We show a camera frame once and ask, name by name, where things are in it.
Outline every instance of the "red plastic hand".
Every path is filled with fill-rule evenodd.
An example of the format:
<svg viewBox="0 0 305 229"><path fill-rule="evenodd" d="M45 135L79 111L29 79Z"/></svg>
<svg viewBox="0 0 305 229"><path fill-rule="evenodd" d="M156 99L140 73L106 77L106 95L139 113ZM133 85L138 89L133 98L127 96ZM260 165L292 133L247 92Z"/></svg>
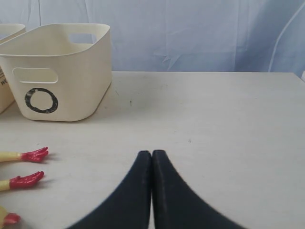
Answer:
<svg viewBox="0 0 305 229"><path fill-rule="evenodd" d="M36 185L42 178L44 173L42 171L34 173L26 177L17 176L13 179L10 179L10 188L28 188Z"/></svg>
<svg viewBox="0 0 305 229"><path fill-rule="evenodd" d="M31 161L31 162L41 162L43 161L44 157L46 155L48 155L48 148L44 147L42 149L39 150L35 150L32 152L28 152L28 153L22 153L21 154L21 160L22 161Z"/></svg>
<svg viewBox="0 0 305 229"><path fill-rule="evenodd" d="M20 221L20 216L15 213L8 213L3 220L3 226L15 224Z"/></svg>

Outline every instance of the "table surface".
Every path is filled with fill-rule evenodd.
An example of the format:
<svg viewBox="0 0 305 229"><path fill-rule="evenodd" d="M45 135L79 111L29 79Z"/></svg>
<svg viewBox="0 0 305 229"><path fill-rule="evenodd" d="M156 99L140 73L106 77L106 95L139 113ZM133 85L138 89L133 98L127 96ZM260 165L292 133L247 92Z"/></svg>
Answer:
<svg viewBox="0 0 305 229"><path fill-rule="evenodd" d="M114 191L138 151L164 149L230 219L303 229L304 136L305 83L292 73L114 72L85 120L35 122L15 104L0 115L1 150L51 153L45 164L1 164L0 179L46 176L34 189L0 193L0 204L23 217L15 228L62 229Z"/></svg>

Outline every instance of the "red fingers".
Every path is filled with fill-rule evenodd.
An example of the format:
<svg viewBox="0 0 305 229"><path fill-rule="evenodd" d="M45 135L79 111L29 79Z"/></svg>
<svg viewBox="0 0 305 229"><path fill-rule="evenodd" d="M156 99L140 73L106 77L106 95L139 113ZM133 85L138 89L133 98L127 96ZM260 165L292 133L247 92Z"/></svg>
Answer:
<svg viewBox="0 0 305 229"><path fill-rule="evenodd" d="M7 226L10 224L15 224L20 221L20 216L15 213L8 213L3 220L3 226Z"/></svg>
<svg viewBox="0 0 305 229"><path fill-rule="evenodd" d="M43 161L44 157L48 155L48 153L48 148L44 147L42 149L38 149L32 152L22 153L21 160L39 163Z"/></svg>
<svg viewBox="0 0 305 229"><path fill-rule="evenodd" d="M43 174L44 173L40 171L26 177L18 176L13 179L10 179L10 188L16 189L33 187L43 178Z"/></svg>

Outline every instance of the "cream plastic bin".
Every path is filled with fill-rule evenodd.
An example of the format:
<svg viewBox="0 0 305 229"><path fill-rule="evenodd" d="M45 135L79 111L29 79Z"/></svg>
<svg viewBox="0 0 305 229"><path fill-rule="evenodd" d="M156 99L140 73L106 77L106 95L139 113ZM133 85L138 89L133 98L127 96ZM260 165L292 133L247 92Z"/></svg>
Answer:
<svg viewBox="0 0 305 229"><path fill-rule="evenodd" d="M94 44L72 34L93 34ZM110 27L51 24L0 45L0 66L28 119L77 121L96 110L112 80Z"/></svg>
<svg viewBox="0 0 305 229"><path fill-rule="evenodd" d="M0 44L24 32L24 25L0 24ZM14 102L14 96L10 91L10 87L0 65L0 113L2 113L12 102Z"/></svg>

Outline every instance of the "white cloth backdrop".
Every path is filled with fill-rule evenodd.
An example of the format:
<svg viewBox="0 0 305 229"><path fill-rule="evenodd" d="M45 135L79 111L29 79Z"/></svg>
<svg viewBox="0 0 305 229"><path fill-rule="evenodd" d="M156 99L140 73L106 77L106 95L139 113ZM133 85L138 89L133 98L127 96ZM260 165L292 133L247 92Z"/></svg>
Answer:
<svg viewBox="0 0 305 229"><path fill-rule="evenodd" d="M118 71L301 77L304 6L305 0L0 0L0 23L27 29L58 22L109 24Z"/></svg>

